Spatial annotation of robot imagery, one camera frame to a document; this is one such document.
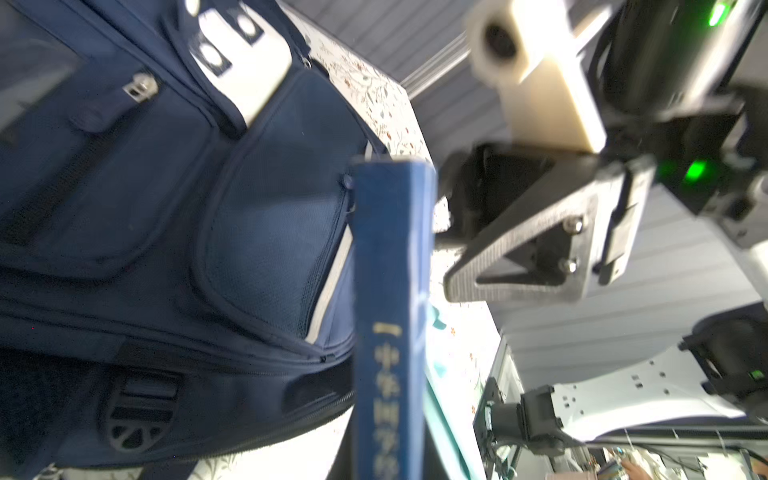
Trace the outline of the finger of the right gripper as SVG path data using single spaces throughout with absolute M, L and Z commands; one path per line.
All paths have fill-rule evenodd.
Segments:
M 444 278 L 451 302 L 576 302 L 626 270 L 656 162 L 559 160 L 482 228 Z

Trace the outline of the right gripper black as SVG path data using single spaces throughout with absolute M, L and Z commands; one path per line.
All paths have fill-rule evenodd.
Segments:
M 598 153 L 484 141 L 440 172 L 451 223 L 441 243 L 466 248 L 559 160 L 656 162 L 666 188 L 739 252 L 767 243 L 767 91 L 733 76 L 766 14 L 761 1 L 627 1 L 577 58 L 607 139 Z

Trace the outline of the navy notebook yellow label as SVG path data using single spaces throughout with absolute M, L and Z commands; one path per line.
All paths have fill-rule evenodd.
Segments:
M 356 479 L 419 479 L 436 175 L 416 159 L 354 169 Z

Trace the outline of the navy blue student backpack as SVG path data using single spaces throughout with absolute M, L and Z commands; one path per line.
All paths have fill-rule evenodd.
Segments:
M 271 445 L 353 402 L 352 167 L 274 1 L 1 5 L 1 472 Z

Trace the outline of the light blue pencil pouch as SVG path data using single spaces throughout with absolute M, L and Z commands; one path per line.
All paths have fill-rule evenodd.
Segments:
M 473 422 L 479 403 L 479 371 L 457 330 L 431 306 L 426 324 L 426 417 L 449 479 L 483 479 L 485 471 Z

